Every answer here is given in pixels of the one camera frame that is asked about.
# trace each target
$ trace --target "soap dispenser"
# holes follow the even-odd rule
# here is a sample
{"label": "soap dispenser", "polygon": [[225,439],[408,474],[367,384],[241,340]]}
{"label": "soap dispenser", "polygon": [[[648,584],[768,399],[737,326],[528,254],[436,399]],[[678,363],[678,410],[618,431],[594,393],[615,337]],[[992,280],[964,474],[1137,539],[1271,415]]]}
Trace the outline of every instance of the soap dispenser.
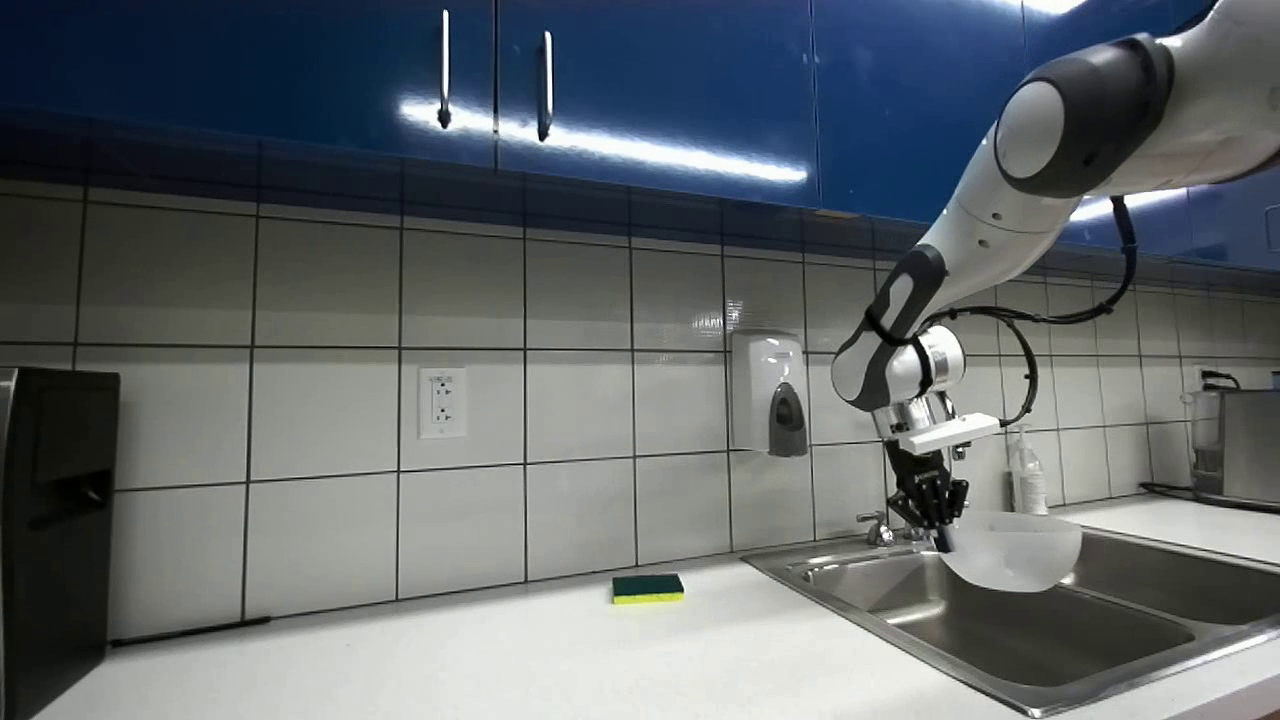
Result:
{"label": "soap dispenser", "polygon": [[760,457],[807,451],[805,354],[793,337],[732,337],[728,419],[732,449]]}

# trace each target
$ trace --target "stainless steel sink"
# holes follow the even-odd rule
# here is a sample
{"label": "stainless steel sink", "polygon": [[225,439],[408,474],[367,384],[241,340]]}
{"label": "stainless steel sink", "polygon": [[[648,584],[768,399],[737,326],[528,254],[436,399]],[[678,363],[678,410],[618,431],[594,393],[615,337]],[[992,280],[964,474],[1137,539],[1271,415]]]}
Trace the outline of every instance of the stainless steel sink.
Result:
{"label": "stainless steel sink", "polygon": [[1086,531],[1075,572],[1032,597],[964,584],[916,550],[807,543],[764,575],[922,665],[1048,718],[1280,632],[1280,570]]}

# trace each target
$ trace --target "cabinet handle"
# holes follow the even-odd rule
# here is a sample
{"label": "cabinet handle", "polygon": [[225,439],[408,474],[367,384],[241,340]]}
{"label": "cabinet handle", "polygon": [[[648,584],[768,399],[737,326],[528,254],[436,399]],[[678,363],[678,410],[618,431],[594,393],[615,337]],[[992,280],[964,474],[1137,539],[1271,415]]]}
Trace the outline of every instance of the cabinet handle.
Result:
{"label": "cabinet handle", "polygon": [[446,33],[446,10],[439,10],[439,108],[436,108],[439,129],[452,126],[452,108],[446,108],[446,77],[452,77],[452,69],[446,69],[446,58],[452,58],[452,33]]}
{"label": "cabinet handle", "polygon": [[551,136],[557,119],[557,36],[542,33],[542,116],[535,119],[535,142]]}

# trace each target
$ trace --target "electrical outlet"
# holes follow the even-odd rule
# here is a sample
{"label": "electrical outlet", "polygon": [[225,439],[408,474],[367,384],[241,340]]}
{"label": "electrical outlet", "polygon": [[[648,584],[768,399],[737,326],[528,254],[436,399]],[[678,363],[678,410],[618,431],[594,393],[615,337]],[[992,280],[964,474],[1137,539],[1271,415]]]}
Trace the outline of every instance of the electrical outlet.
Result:
{"label": "electrical outlet", "polygon": [[418,439],[467,437],[467,369],[417,371],[417,431]]}

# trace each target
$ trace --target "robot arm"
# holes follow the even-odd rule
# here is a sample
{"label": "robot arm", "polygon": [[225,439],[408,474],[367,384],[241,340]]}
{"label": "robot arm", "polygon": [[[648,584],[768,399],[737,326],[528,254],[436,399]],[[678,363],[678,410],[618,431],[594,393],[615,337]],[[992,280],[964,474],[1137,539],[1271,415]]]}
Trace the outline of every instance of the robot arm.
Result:
{"label": "robot arm", "polygon": [[999,431],[955,415],[961,340],[933,326],[1034,266],[1083,196],[1182,187],[1257,174],[1280,152],[1280,4],[1218,0],[1195,27],[1133,36],[1034,69],[972,152],[946,210],[886,271],[831,363],[835,397],[875,414],[900,493],[937,531],[964,508],[943,449]]}

